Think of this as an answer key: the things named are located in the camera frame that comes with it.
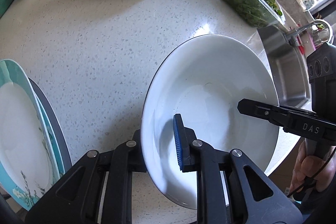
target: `metal screw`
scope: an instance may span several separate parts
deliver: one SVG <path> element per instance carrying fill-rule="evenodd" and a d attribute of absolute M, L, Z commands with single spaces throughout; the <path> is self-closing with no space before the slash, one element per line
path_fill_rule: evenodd
<path fill-rule="evenodd" d="M 134 140 L 130 140 L 130 141 L 128 141 L 128 142 L 126 143 L 126 145 L 127 145 L 128 147 L 134 147 L 134 146 L 137 145 L 137 142 L 134 141 Z"/>
<path fill-rule="evenodd" d="M 193 140 L 193 146 L 202 146 L 202 141 L 201 140 Z"/>
<path fill-rule="evenodd" d="M 98 153 L 97 153 L 96 150 L 90 150 L 86 155 L 87 155 L 89 158 L 94 158 L 97 154 L 98 154 Z"/>
<path fill-rule="evenodd" d="M 243 153 L 239 149 L 232 150 L 232 155 L 235 157 L 240 157 Z"/>

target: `large white bowl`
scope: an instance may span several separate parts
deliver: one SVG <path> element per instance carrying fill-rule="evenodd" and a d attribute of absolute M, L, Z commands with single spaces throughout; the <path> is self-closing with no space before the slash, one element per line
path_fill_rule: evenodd
<path fill-rule="evenodd" d="M 241 42 L 218 34 L 195 37 L 177 47 L 150 84 L 142 113 L 141 143 L 157 188 L 178 205 L 197 208 L 196 173 L 177 163 L 173 115 L 214 148 L 241 149 L 265 171 L 279 127 L 242 115 L 248 98 L 278 105 L 273 80 L 260 59 Z"/>

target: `kitchen sink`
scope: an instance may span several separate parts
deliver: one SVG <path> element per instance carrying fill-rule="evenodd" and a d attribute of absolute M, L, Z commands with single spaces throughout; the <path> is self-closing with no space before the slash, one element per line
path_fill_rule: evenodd
<path fill-rule="evenodd" d="M 289 45 L 275 26 L 258 29 L 278 93 L 280 105 L 302 107 L 310 100 L 304 55 Z"/>

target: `brown floor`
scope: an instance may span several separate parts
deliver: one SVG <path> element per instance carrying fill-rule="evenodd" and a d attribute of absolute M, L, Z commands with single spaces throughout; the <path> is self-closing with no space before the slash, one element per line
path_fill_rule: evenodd
<path fill-rule="evenodd" d="M 297 153 L 299 146 L 304 138 L 301 138 L 295 145 L 293 150 L 288 154 L 285 160 L 270 174 L 269 178 L 280 188 L 281 191 L 285 192 L 286 188 L 289 188 L 292 180 L 293 168 L 295 165 Z"/>

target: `stacked plate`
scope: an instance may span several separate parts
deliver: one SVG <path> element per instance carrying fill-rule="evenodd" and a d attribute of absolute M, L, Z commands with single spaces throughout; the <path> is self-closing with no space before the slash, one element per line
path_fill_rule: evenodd
<path fill-rule="evenodd" d="M 20 65 L 0 61 L 0 183 L 29 210 L 71 167 L 57 118 Z"/>

